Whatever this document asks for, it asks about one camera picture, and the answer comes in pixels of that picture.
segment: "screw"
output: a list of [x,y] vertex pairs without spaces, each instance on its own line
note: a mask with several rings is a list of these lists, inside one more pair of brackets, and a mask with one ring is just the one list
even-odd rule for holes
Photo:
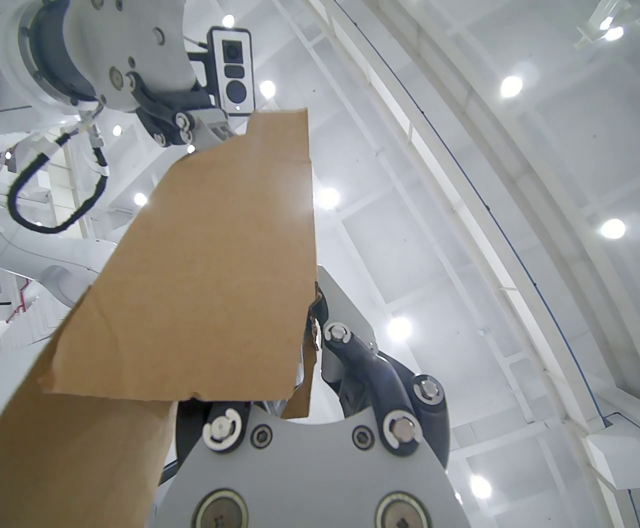
[[427,528],[419,510],[409,502],[398,500],[387,506],[382,520],[383,528]]
[[180,139],[184,141],[184,143],[186,143],[187,145],[190,145],[193,143],[193,133],[189,131],[181,130]]
[[231,420],[226,416],[218,416],[211,423],[211,438],[222,441],[231,434]]
[[391,426],[391,433],[395,436],[398,442],[408,444],[415,436],[415,426],[409,418],[400,418]]
[[158,46],[164,46],[164,31],[160,28],[154,28],[154,35],[156,36],[156,42]]
[[115,66],[109,68],[109,80],[116,90],[122,90],[122,87],[124,86],[124,78],[122,77],[120,70]]
[[273,432],[266,424],[256,426],[251,433],[251,445],[256,449],[264,449],[271,443],[272,439]]
[[368,451],[373,447],[375,437],[373,432],[367,426],[358,426],[351,434],[353,444],[361,451]]
[[334,341],[342,341],[345,335],[347,335],[347,329],[342,325],[336,324],[331,329],[331,339]]
[[425,398],[433,399],[440,394],[440,389],[434,381],[422,380],[420,382],[420,392]]
[[190,127],[189,118],[183,112],[178,112],[175,115],[175,124],[180,130],[184,131],[188,131]]

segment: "ceiling panel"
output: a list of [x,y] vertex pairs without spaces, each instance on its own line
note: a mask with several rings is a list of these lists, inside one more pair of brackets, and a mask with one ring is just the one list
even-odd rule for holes
[[555,0],[505,3],[468,30],[498,73],[519,75],[527,87],[574,59],[573,43],[579,35],[572,18]]
[[418,170],[410,161],[406,148],[398,140],[395,130],[389,126],[389,121],[379,114],[370,97],[363,97],[363,92],[367,91],[364,87],[364,76],[354,76],[353,69],[333,48],[329,39],[318,42],[314,51],[369,133],[370,141],[376,146],[377,157],[386,159],[388,165],[385,169],[392,170],[404,185],[420,181]]
[[602,196],[637,173],[640,100],[637,85],[618,64],[556,94],[538,111],[550,140],[591,196]]
[[387,302],[445,275],[397,193],[358,211],[344,225]]
[[429,189],[421,182],[407,187],[408,195],[429,233],[456,271],[472,266],[464,244],[451,224],[452,213],[445,213]]
[[348,113],[313,130],[309,142],[318,179],[340,193],[339,209],[389,187],[388,174]]
[[452,426],[517,405],[452,283],[435,286],[396,315],[412,322],[407,343],[422,370],[445,387]]
[[487,500],[501,506],[553,490],[555,483],[535,438],[526,438],[492,451],[472,456],[469,466],[493,487]]

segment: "cardboard piece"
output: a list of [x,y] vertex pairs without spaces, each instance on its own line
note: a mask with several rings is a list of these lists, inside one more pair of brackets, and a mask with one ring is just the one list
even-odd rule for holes
[[307,112],[256,113],[245,136],[169,169],[69,316],[42,385],[288,399],[316,273]]
[[0,415],[0,526],[142,528],[175,405],[43,394],[65,324]]

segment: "hex bolt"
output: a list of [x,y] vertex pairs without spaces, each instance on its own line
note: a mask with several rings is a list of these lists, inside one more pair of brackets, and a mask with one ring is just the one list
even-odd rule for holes
[[331,329],[331,339],[333,341],[342,341],[345,335],[347,335],[347,329],[342,325],[336,324]]
[[422,380],[420,382],[420,392],[425,398],[433,399],[440,393],[440,389],[434,381]]
[[398,442],[408,444],[415,436],[415,426],[409,418],[400,418],[391,426],[391,433],[395,436]]
[[161,147],[166,145],[166,138],[163,134],[154,134],[154,139]]
[[273,439],[273,432],[266,424],[256,426],[251,432],[251,445],[256,449],[264,449]]
[[183,112],[178,112],[175,115],[175,125],[180,130],[184,130],[184,131],[188,131],[189,128],[191,127],[191,124],[189,123],[189,118]]
[[351,434],[351,439],[358,449],[368,451],[373,447],[375,436],[367,426],[357,426]]

